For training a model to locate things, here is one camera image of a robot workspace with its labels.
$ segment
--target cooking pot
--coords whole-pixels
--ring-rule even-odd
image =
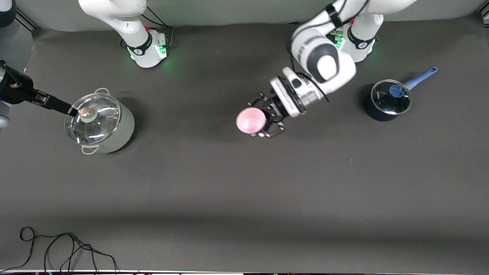
[[[437,67],[431,67],[406,84],[391,79],[377,82],[365,99],[365,111],[378,121],[393,120],[411,108],[411,90],[437,71]]]
[[[80,98],[72,107],[78,114],[66,116],[66,134],[82,146],[85,155],[117,151],[133,135],[133,114],[105,88]]]

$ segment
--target gray table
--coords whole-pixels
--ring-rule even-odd
[[[489,55],[482,19],[388,22],[353,81],[251,139],[236,114],[289,66],[293,25],[182,27],[138,68],[115,32],[40,31],[26,73],[68,102],[106,87],[136,119],[115,154],[84,156],[64,117],[24,103],[0,135],[0,266],[19,229],[76,233],[121,269],[330,273],[489,271]],[[365,84],[406,81],[413,108],[362,110]],[[40,241],[27,269],[42,268]],[[69,254],[52,249],[58,267]],[[106,259],[101,268],[110,269]],[[88,254],[77,269],[91,269]]]

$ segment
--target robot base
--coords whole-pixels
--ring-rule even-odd
[[[148,32],[152,36],[153,41],[149,49],[147,49],[143,55],[135,55],[128,49],[131,58],[142,68],[154,67],[167,57],[168,48],[166,45],[165,34],[155,30],[149,30]]]

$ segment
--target pink bowl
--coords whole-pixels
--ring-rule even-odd
[[[266,123],[267,118],[263,111],[253,107],[242,110],[236,118],[238,129],[249,135],[261,131]]]

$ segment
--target white pot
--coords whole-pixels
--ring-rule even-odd
[[[73,107],[79,114],[67,115],[65,127],[71,140],[82,145],[85,155],[117,151],[133,135],[133,114],[105,88],[82,97]]]

